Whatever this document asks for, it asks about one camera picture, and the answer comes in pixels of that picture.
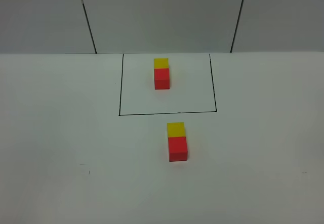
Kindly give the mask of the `template red cube block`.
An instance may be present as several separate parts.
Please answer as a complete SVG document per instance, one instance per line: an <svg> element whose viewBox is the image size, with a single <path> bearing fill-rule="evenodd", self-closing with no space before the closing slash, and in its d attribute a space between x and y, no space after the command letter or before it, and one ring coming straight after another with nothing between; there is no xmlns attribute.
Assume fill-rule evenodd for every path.
<svg viewBox="0 0 324 224"><path fill-rule="evenodd" d="M154 69L154 87L155 89L170 89L169 68Z"/></svg>

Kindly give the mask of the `template yellow cube block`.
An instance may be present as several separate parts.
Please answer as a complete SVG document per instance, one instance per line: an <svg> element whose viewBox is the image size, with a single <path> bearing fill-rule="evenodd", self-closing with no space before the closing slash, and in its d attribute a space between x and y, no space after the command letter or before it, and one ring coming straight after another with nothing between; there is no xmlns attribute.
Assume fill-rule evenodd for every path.
<svg viewBox="0 0 324 224"><path fill-rule="evenodd" d="M169 69L169 59L154 58L154 69Z"/></svg>

